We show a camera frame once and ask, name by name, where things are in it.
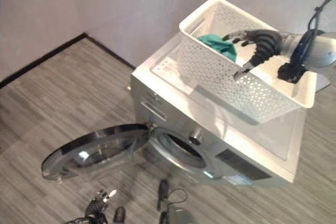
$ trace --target washing machine drum opening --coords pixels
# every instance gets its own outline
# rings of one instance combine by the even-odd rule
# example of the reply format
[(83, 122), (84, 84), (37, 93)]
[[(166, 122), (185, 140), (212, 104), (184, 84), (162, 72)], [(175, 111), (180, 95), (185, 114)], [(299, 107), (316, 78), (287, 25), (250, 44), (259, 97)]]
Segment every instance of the washing machine drum opening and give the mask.
[(188, 165), (196, 168), (206, 167), (206, 162), (199, 152), (178, 136), (167, 132), (160, 132), (156, 137), (169, 154), (178, 160), (181, 165)]

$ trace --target perforated basket wall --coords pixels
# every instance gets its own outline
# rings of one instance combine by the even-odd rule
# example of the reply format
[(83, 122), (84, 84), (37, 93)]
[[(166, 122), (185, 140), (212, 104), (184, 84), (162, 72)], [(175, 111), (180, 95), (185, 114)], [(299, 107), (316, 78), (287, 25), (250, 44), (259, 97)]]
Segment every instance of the perforated basket wall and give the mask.
[(205, 34), (224, 36), (238, 30), (272, 27), (223, 0), (213, 1), (195, 12), (180, 24), (183, 36), (177, 67), (181, 75), (196, 80), (203, 88), (260, 123), (300, 107), (252, 73), (234, 81), (233, 74), (239, 66), (196, 39)]

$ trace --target black baseboard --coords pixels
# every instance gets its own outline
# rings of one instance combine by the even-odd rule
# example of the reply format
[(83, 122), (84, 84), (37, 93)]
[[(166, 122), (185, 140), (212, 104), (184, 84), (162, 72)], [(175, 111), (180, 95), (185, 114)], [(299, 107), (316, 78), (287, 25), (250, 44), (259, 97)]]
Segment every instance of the black baseboard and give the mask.
[(10, 76), (6, 77), (4, 80), (0, 82), (0, 89), (4, 86), (8, 85), (15, 79), (19, 78), (26, 72), (32, 70), (34, 67), (40, 65), (44, 61), (50, 59), (52, 56), (55, 56), (59, 52), (62, 52), (64, 49), (70, 47), (72, 44), (77, 43), (78, 41), (87, 38), (88, 35), (86, 33), (82, 33), (81, 35), (77, 36), (76, 38), (73, 38), (72, 40), (65, 42), (64, 44), (60, 45), (59, 47), (55, 48), (54, 50), (50, 51), (49, 53), (43, 55), (41, 58), (34, 60), (33, 62), (29, 63), (25, 67), (21, 68), (20, 70), (16, 71), (14, 74), (11, 74)]
[(5, 78), (3, 81), (0, 82), (0, 89), (3, 88), (4, 86), (10, 84), (12, 81), (15, 79), (19, 78), (26, 72), (32, 70), (34, 67), (40, 65), (44, 61), (50, 59), (51, 57), (55, 56), (56, 54), (62, 52), (66, 48), (70, 47), (72, 44), (77, 43), (78, 41), (87, 38), (89, 39), (92, 43), (94, 43), (96, 46), (110, 54), (111, 56), (115, 57), (116, 59), (120, 60), (122, 63), (127, 65), (128, 67), (135, 69), (135, 67), (131, 64), (129, 64), (127, 61), (124, 59), (120, 58), (120, 56), (116, 55), (114, 52), (112, 52), (110, 49), (108, 49), (106, 46), (104, 46), (102, 43), (96, 41), (95, 39), (89, 37), (86, 33), (82, 33), (81, 35), (77, 36), (76, 38), (73, 38), (72, 40), (65, 42), (64, 44), (60, 45), (59, 47), (55, 48), (51, 52), (43, 55), (41, 58), (34, 60), (33, 62), (29, 63), (27, 66), (21, 68), (20, 70), (16, 71), (14, 74), (11, 74), (7, 78)]
[(107, 52), (109, 55), (115, 57), (116, 59), (118, 59), (119, 61), (121, 61), (122, 63), (124, 63), (126, 66), (130, 67), (131, 69), (135, 69), (135, 66), (133, 66), (129, 62), (125, 61), (124, 59), (120, 58), (120, 56), (116, 55), (114, 52), (112, 52), (110, 49), (108, 49), (106, 46), (104, 46), (99, 41), (96, 41), (94, 38), (92, 38), (90, 36), (87, 39), (89, 41), (91, 41), (92, 43), (94, 43), (97, 47), (99, 47), (102, 50), (104, 50), (105, 52)]

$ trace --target power cord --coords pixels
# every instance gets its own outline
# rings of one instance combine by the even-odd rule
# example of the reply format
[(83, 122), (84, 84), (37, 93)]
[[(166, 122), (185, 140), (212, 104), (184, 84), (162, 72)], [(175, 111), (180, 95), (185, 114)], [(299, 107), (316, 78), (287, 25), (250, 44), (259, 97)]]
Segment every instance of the power cord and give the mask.
[(309, 20), (308, 22), (308, 31), (311, 30), (311, 23), (315, 22), (315, 26), (314, 26), (314, 29), (313, 29), (313, 32), (312, 32), (312, 35), (310, 37), (310, 41), (309, 41), (309, 44), (308, 44), (308, 47), (307, 47), (307, 50), (306, 52), (303, 54), (303, 57), (301, 59), (301, 63), (304, 62), (304, 60), (306, 59), (306, 57), (310, 54), (311, 52), (311, 49), (312, 49), (312, 45), (313, 45), (313, 42), (317, 36), (317, 33), (318, 33), (318, 28), (319, 28), (319, 21), (320, 21), (320, 14), (321, 12), (323, 11), (323, 8), (332, 0), (324, 0), (322, 5), (321, 6), (318, 6), (316, 7), (314, 10), (315, 10), (315, 13), (314, 15), (311, 17), (311, 19)]
[(175, 192), (175, 191), (182, 191), (182, 192), (184, 193), (185, 197), (184, 197), (184, 199), (181, 200), (181, 201), (174, 201), (174, 202), (170, 202), (170, 203), (168, 203), (168, 204), (167, 204), (167, 208), (168, 208), (170, 205), (172, 205), (172, 204), (179, 204), (179, 203), (183, 203), (183, 202), (185, 202), (185, 201), (188, 200), (188, 194), (187, 194), (187, 192), (186, 192), (184, 189), (182, 189), (182, 188), (177, 188), (177, 189), (172, 190), (172, 191), (168, 194), (167, 199), (169, 199), (169, 197), (171, 196), (171, 194), (172, 194), (173, 192)]

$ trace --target washing machine door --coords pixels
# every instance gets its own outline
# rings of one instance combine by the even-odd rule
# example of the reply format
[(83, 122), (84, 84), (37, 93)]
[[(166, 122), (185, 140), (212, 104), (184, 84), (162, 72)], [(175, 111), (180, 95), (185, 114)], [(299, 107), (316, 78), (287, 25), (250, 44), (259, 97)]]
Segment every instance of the washing machine door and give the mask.
[(143, 124), (124, 124), (77, 138), (52, 152), (42, 163), (42, 176), (57, 180), (125, 168), (133, 152), (149, 140)]

